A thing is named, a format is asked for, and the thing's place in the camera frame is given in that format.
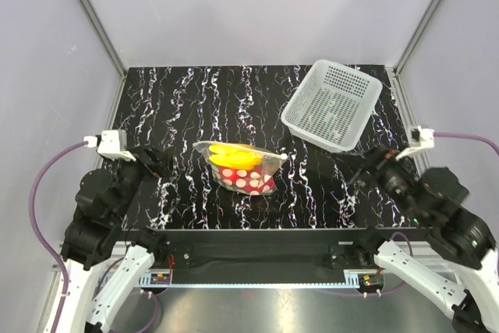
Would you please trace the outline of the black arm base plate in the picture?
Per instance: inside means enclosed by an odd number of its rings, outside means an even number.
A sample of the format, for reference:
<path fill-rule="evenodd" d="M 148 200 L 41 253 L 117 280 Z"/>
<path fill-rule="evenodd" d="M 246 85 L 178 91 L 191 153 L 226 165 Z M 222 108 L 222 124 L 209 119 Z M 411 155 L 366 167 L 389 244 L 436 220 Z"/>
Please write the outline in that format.
<path fill-rule="evenodd" d="M 169 229 L 173 284 L 208 288 L 259 285 L 320 287 L 344 282 L 344 271 L 377 271 L 355 248 L 371 231 L 353 229 Z"/>

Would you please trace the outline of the red dragon fruit toy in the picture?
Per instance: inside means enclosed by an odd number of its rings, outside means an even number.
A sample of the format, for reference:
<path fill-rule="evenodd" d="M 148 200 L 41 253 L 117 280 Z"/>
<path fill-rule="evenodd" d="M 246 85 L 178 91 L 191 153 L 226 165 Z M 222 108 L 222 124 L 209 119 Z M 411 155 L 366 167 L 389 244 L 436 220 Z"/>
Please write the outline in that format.
<path fill-rule="evenodd" d="M 251 170 L 217 167 L 212 176 L 222 187 L 236 193 L 261 196 L 276 190 L 273 176 L 260 166 Z"/>

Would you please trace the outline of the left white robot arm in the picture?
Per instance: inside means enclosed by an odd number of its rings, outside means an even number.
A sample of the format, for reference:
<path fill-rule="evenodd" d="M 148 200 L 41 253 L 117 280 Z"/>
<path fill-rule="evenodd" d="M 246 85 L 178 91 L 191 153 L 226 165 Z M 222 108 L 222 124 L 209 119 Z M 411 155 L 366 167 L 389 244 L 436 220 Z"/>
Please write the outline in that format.
<path fill-rule="evenodd" d="M 95 169 L 80 181 L 76 210 L 62 244 L 62 295 L 54 319 L 57 332 L 108 332 L 140 274 L 168 260 L 167 236 L 144 226 L 111 280 L 97 288 L 141 183 L 171 174 L 175 148 L 120 147 L 97 152 L 117 169 L 115 174 Z"/>

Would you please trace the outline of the yellow banana bunch toy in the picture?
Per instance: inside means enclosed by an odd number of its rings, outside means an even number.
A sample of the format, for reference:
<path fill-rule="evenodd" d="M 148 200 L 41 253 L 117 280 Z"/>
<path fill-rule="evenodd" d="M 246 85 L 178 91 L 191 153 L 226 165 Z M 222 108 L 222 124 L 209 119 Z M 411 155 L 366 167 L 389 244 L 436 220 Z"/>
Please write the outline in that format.
<path fill-rule="evenodd" d="M 210 145 L 208 150 L 209 161 L 225 168 L 250 170 L 258 166 L 263 160 L 259 153 L 221 144 Z"/>

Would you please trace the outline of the white plastic basket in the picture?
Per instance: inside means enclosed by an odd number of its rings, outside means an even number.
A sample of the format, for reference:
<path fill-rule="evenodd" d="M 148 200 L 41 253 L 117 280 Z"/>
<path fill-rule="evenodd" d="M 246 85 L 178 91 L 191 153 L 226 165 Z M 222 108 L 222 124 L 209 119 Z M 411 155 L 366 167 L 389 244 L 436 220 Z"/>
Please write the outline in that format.
<path fill-rule="evenodd" d="M 366 73 L 321 59 L 298 85 L 281 121 L 293 136 L 326 151 L 352 151 L 382 88 L 382 82 Z"/>

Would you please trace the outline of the clear dotted zip top bag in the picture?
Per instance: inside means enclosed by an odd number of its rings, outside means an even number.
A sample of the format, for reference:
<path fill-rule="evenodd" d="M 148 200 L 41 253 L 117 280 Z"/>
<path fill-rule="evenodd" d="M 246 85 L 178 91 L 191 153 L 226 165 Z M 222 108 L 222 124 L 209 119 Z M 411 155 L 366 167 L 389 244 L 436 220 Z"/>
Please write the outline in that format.
<path fill-rule="evenodd" d="M 274 175 L 288 160 L 287 154 L 275 154 L 243 143 L 205 140 L 194 143 L 193 149 L 201 153 L 210 166 L 216 183 L 248 196 L 274 193 Z"/>

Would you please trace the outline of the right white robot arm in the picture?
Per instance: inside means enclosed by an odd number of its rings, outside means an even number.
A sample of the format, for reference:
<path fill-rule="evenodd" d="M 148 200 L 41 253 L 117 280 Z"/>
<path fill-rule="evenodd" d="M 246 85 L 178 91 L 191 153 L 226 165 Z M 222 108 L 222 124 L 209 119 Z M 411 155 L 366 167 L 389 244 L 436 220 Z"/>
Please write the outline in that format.
<path fill-rule="evenodd" d="M 375 147 L 361 157 L 353 182 L 385 192 L 399 210 L 426 231 L 425 240 L 455 266 L 455 284 L 419 261 L 404 257 L 395 241 L 367 228 L 353 242 L 361 267 L 397 275 L 437 306 L 457 332 L 498 330 L 498 248 L 487 223 L 462 202 L 469 191 L 447 167 L 428 168 L 419 178 L 406 170 L 401 151 Z"/>

